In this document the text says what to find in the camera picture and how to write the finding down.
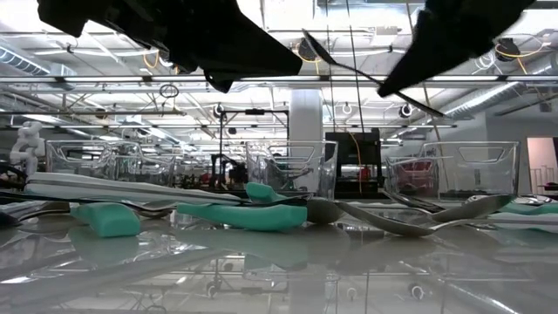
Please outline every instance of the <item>cable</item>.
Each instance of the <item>cable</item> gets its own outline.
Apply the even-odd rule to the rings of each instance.
[[[153,69],[155,67],[157,67],[157,65],[159,64],[159,52],[157,51],[157,56],[155,57],[155,63],[153,65],[151,65],[148,61],[147,61],[147,55],[143,55],[143,63],[146,64],[146,66],[150,69]]]
[[[347,4],[347,17],[350,20],[350,9],[349,9],[349,0],[345,0],[345,4]],[[355,55],[355,38],[352,35],[352,23],[349,21],[349,33],[350,33],[350,46],[352,48],[352,61],[355,64],[355,69],[357,68],[357,56]],[[360,126],[363,129],[363,136],[366,138],[366,133],[364,132],[364,118],[363,118],[363,108],[361,107],[360,101],[360,86],[358,83],[358,72],[355,72],[355,83],[357,85],[357,98],[358,98],[358,114],[360,115]]]
[[[325,2],[325,18],[328,20],[326,23],[326,34],[328,37],[328,53],[331,54],[331,44],[330,44],[330,10],[328,8],[328,1]],[[333,119],[333,133],[337,131],[337,123],[335,121],[335,102],[333,101],[333,71],[331,70],[331,65],[328,65],[330,69],[330,91],[331,91],[331,115]]]
[[[521,61],[521,58],[517,58],[516,60],[517,60],[517,63],[520,64],[520,67],[521,67],[521,70],[523,71],[523,73],[524,73],[525,75],[529,75],[529,73],[527,72],[527,69],[525,68],[525,65],[523,64],[523,61]],[[545,97],[542,95],[541,91],[539,91],[539,89],[536,88],[536,87],[534,88],[534,90],[537,92],[537,95],[539,96],[539,99],[542,100],[542,101],[544,101]]]
[[[523,62],[521,62],[521,58],[517,58],[517,63],[520,64],[521,69],[523,70],[523,73],[525,73],[525,75],[527,75],[527,69],[525,68],[525,65],[523,65]]]
[[[313,63],[314,65],[316,65],[316,75],[320,75],[320,68],[318,67],[318,63],[322,62],[321,59],[317,58],[316,60],[308,60],[306,58],[303,58],[300,54],[298,54],[298,47],[300,47],[300,43],[296,44],[295,46],[295,54],[304,62],[306,63]]]
[[[355,141],[355,145],[357,145],[357,158],[358,158],[358,175],[360,176],[361,173],[360,171],[362,170],[362,162],[360,160],[360,147],[358,146],[358,142],[357,139],[355,139],[355,136],[349,132],[350,137],[352,138],[352,140]],[[360,192],[360,194],[363,194],[363,178],[358,178],[358,191]]]
[[[542,48],[546,47],[547,45],[548,45],[547,43],[542,43],[542,44],[541,44],[541,47],[539,47],[539,49],[537,49],[536,51],[531,51],[531,52],[526,53],[526,54],[524,54],[524,55],[513,55],[513,54],[509,54],[509,53],[505,53],[505,52],[499,51],[499,50],[498,50],[498,47],[500,47],[501,44],[497,44],[497,45],[494,47],[494,50],[495,50],[496,52],[498,52],[500,55],[505,56],[505,57],[510,57],[510,58],[524,58],[524,57],[533,56],[535,53],[541,52]]]

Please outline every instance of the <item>clear plastic bin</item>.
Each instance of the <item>clear plastic bin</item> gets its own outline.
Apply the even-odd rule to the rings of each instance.
[[[386,189],[405,195],[457,201],[518,191],[518,142],[425,143],[417,157],[386,160]]]
[[[336,142],[247,142],[246,154],[250,182],[269,185],[278,193],[309,192],[334,199]]]
[[[113,181],[172,186],[174,159],[147,158],[137,143],[101,140],[46,142],[46,170]]]

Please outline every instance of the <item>spoon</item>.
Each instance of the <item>spoon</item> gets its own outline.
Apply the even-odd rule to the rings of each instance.
[[[308,33],[308,31],[303,30],[303,35],[304,38],[306,38],[306,41],[310,44],[310,48],[312,49],[312,51],[318,56],[320,57],[321,60],[323,60],[325,63],[327,63],[328,65],[333,65],[333,66],[338,66],[341,68],[344,68],[346,70],[352,71],[352,72],[356,72],[364,77],[366,77],[367,79],[371,80],[372,82],[378,84],[379,87],[382,86],[382,82],[380,82],[379,80],[373,78],[372,76],[356,69],[353,67],[350,67],[348,65],[343,65],[338,63],[321,45],[320,43],[318,43],[318,41],[312,37],[312,35],[310,35]],[[412,99],[411,97],[403,94],[402,92],[394,92],[396,95],[398,95],[401,99],[403,99],[404,101],[408,102],[409,104],[415,106],[417,109],[419,109],[420,111],[423,111],[425,113],[431,114],[432,116],[436,117],[436,118],[444,118],[445,115],[441,112],[439,112],[438,110],[432,109],[429,106],[425,106],[423,104],[421,104],[420,102],[418,102],[415,99]]]
[[[369,224],[371,224],[372,226],[378,229],[382,229],[383,231],[387,231],[389,233],[398,236],[412,236],[412,237],[429,236],[434,234],[436,231],[440,229],[466,225],[471,223],[505,223],[505,224],[533,223],[533,222],[520,221],[520,220],[509,221],[505,219],[461,219],[457,221],[441,223],[436,226],[425,227],[419,225],[412,225],[406,222],[401,222],[389,218],[384,218],[379,215],[374,215],[372,213],[363,211],[362,209],[355,208],[347,203],[338,203],[337,206],[347,214],[352,215],[361,221],[368,222]],[[556,222],[537,222],[537,224],[555,225]]]
[[[418,198],[411,197],[409,195],[402,195],[399,193],[387,192],[384,191],[384,194],[389,197],[392,201],[396,201],[399,204],[408,206],[410,208],[422,208],[430,213],[437,213],[440,211],[446,210],[443,207],[440,207],[436,204],[430,203],[428,201],[422,201]]]

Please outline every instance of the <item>ceiling light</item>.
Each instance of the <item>ceiling light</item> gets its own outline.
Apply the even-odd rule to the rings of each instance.
[[[150,127],[147,129],[147,131],[154,136],[157,136],[160,139],[165,139],[167,137],[167,135],[161,131],[160,129],[156,128],[156,127]]]
[[[475,75],[475,76],[465,76],[465,75],[441,75],[437,77],[433,77],[432,80],[434,81],[454,81],[454,80],[461,80],[461,81],[491,81],[498,79],[496,75]]]
[[[85,137],[91,136],[90,134],[87,134],[87,133],[85,133],[85,132],[83,132],[83,131],[79,131],[79,130],[68,129],[68,131],[70,131],[70,132],[72,132],[72,133],[74,133],[74,134],[77,134],[77,135],[85,136]]]
[[[69,83],[105,83],[105,82],[141,82],[143,78],[140,76],[122,76],[122,77],[75,77],[65,78]]]
[[[0,83],[56,83],[53,77],[38,78],[38,77],[8,77],[0,78]]]
[[[409,104],[403,105],[399,108],[399,117],[407,119],[412,115],[412,108]]]
[[[344,114],[352,113],[352,107],[349,106],[349,103],[345,103],[345,106],[343,106],[343,113]]]
[[[122,140],[120,137],[108,136],[108,135],[99,136],[99,138],[102,140]]]
[[[103,126],[60,126],[61,128],[82,128],[82,129],[87,129],[87,128],[103,128]]]
[[[54,118],[52,116],[47,116],[43,114],[24,114],[24,117],[27,119],[34,119],[37,121],[41,121],[44,123],[60,123],[62,122],[61,119]]]
[[[521,76],[509,76],[507,81],[557,81],[558,76],[556,75],[521,75]]]
[[[145,73],[147,73],[147,74],[149,74],[149,75],[153,75],[153,72],[149,71],[147,68],[141,68],[141,69],[139,69],[139,70],[142,71],[142,72],[145,72]]]

